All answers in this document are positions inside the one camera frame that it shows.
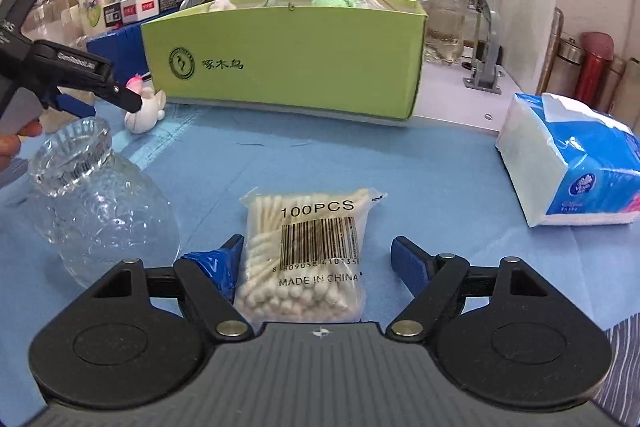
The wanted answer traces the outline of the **person's left hand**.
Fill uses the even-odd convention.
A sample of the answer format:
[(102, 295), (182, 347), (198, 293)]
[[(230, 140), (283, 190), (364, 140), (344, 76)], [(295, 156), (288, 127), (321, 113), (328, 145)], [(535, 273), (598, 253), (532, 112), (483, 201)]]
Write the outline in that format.
[(17, 134), (0, 136), (0, 170), (6, 170), (14, 157), (20, 153), (22, 141), (35, 138), (42, 133), (42, 126), (38, 120), (33, 120), (17, 132)]

